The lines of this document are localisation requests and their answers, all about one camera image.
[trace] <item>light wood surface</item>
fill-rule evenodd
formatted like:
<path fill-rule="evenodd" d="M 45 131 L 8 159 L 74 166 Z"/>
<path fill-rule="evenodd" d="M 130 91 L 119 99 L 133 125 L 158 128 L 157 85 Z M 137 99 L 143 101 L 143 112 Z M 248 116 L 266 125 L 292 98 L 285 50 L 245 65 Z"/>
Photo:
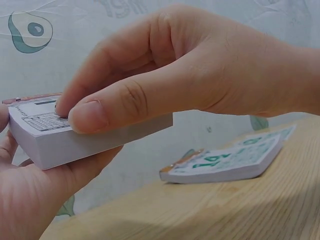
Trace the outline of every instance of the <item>light wood surface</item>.
<path fill-rule="evenodd" d="M 52 224 L 42 240 L 320 240 L 320 117 L 297 123 L 259 178 L 156 182 Z"/>

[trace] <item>hand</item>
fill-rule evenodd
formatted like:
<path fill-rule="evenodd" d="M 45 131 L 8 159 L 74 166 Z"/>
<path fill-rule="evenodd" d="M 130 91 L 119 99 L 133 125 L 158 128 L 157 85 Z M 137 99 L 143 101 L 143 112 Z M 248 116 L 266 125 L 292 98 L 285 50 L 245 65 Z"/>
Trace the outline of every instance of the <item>hand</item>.
<path fill-rule="evenodd" d="M 9 119 L 0 105 L 0 132 Z M 8 132 L 0 142 L 0 235 L 4 240 L 39 239 L 66 200 L 95 178 L 121 147 L 48 170 L 30 160 L 12 165 L 18 145 Z"/>
<path fill-rule="evenodd" d="M 185 110 L 261 117 L 312 112 L 319 105 L 313 98 L 319 87 L 310 82 L 319 79 L 312 51 L 175 5 L 99 43 L 56 112 L 68 115 L 78 133 Z"/>

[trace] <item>right hand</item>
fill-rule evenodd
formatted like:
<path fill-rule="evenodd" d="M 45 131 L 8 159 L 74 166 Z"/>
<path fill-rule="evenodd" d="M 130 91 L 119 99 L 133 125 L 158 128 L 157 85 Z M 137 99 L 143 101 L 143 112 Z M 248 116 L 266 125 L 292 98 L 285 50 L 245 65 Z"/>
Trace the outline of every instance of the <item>right hand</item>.
<path fill-rule="evenodd" d="M 186 110 L 263 117 L 307 112 L 307 52 L 205 10 L 174 5 L 98 44 L 56 112 L 69 115 L 78 133 Z"/>

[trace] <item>paper stack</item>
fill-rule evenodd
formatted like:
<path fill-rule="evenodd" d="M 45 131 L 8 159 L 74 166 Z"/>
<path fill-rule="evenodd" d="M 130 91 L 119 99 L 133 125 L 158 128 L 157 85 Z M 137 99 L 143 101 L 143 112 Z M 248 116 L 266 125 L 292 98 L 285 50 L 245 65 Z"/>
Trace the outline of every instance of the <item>paper stack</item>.
<path fill-rule="evenodd" d="M 199 184 L 252 179 L 260 176 L 281 151 L 295 125 L 254 134 L 222 150 L 200 150 L 165 167 L 160 179 L 177 184 Z"/>
<path fill-rule="evenodd" d="M 167 114 L 106 133 L 77 134 L 55 113 L 57 94 L 4 100 L 9 129 L 29 158 L 45 170 L 116 148 L 173 125 Z"/>

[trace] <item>calendar page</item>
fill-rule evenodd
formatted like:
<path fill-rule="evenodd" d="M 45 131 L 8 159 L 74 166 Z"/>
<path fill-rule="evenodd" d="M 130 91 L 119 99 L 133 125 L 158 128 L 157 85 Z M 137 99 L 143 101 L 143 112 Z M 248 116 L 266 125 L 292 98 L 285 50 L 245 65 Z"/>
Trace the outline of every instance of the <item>calendar page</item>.
<path fill-rule="evenodd" d="M 190 160 L 176 164 L 171 175 L 198 175 L 218 173 L 260 164 L 279 142 L 280 136 L 248 146 L 231 147 L 223 150 L 207 150 Z"/>
<path fill-rule="evenodd" d="M 286 141 L 293 134 L 293 132 L 295 131 L 296 127 L 297 127 L 297 125 L 293 124 L 293 125 L 291 125 L 289 127 L 282 128 L 282 129 L 276 130 L 276 131 L 248 135 L 248 136 L 245 137 L 244 140 L 238 141 L 234 145 L 235 146 L 248 146 L 248 145 L 251 145 L 251 144 L 257 144 L 257 143 L 263 142 L 265 140 L 268 140 L 270 138 L 274 138 L 276 136 L 280 136 L 280 138 L 283 141 Z"/>
<path fill-rule="evenodd" d="M 9 106 L 10 117 L 21 127 L 34 134 L 52 134 L 71 129 L 68 119 L 55 112 L 59 96 L 13 102 Z"/>

